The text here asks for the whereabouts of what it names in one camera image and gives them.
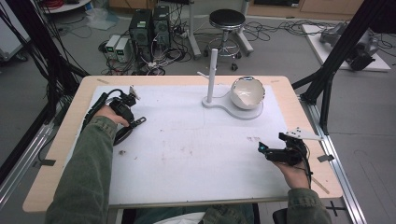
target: white bowl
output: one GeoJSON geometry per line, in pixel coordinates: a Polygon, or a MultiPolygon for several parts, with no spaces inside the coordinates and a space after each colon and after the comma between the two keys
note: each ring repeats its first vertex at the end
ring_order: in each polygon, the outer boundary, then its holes
{"type": "Polygon", "coordinates": [[[231,86],[231,100],[241,109],[256,108],[264,96],[264,86],[254,77],[240,77],[231,86]]]}

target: person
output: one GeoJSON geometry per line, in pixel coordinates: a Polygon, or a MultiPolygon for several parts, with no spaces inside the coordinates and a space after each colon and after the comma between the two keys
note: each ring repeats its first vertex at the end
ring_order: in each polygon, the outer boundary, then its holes
{"type": "MultiPolygon", "coordinates": [[[[77,140],[73,155],[55,191],[53,202],[47,210],[45,223],[106,223],[112,150],[118,124],[129,126],[127,120],[118,116],[108,105],[103,106],[93,116],[77,140]]],[[[304,170],[281,163],[274,165],[280,169],[290,186],[288,224],[332,223],[318,195],[309,188],[304,170]]],[[[300,163],[297,167],[303,168],[304,165],[300,163]]],[[[205,209],[200,223],[253,222],[251,206],[245,204],[216,205],[205,209]]],[[[179,215],[172,214],[166,208],[157,209],[157,215],[158,211],[164,211],[167,216],[158,216],[154,221],[155,217],[150,211],[152,210],[138,210],[136,219],[143,220],[141,223],[153,223],[164,220],[169,215],[179,215]]]]}

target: stool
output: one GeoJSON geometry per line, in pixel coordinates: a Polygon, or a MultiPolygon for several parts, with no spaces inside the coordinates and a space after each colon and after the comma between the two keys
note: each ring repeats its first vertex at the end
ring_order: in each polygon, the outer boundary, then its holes
{"type": "Polygon", "coordinates": [[[213,27],[222,30],[223,34],[222,38],[216,38],[209,42],[204,51],[204,56],[207,57],[212,49],[218,49],[218,56],[233,57],[231,69],[236,71],[238,66],[235,63],[235,58],[241,58],[242,54],[239,51],[239,45],[229,39],[228,34],[231,31],[238,30],[245,24],[244,14],[232,9],[219,9],[210,13],[209,22],[213,27]]]}

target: black mount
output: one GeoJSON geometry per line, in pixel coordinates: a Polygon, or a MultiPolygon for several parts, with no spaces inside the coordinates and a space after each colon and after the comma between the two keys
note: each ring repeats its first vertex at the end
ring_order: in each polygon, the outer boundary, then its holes
{"type": "Polygon", "coordinates": [[[310,105],[315,105],[320,94],[322,107],[320,111],[319,125],[323,132],[328,135],[327,120],[329,117],[330,96],[332,93],[332,79],[347,56],[355,48],[364,32],[382,14],[385,4],[389,0],[365,0],[350,21],[343,35],[335,44],[324,64],[314,74],[305,77],[291,86],[296,90],[311,83],[307,91],[301,94],[301,100],[310,105]]]}

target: hand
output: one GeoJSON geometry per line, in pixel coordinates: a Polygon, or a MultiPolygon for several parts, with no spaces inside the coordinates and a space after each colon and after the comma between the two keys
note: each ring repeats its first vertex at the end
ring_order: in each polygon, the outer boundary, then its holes
{"type": "Polygon", "coordinates": [[[280,162],[273,162],[279,168],[283,176],[285,176],[286,183],[291,189],[309,189],[308,178],[305,173],[304,163],[289,166],[280,162]]]}
{"type": "Polygon", "coordinates": [[[116,124],[120,123],[124,127],[129,126],[128,121],[126,119],[124,119],[123,117],[117,115],[116,112],[114,112],[114,110],[109,105],[102,106],[102,108],[98,112],[96,112],[96,114],[93,116],[94,117],[96,117],[96,116],[107,117],[108,119],[113,120],[116,124]]]}

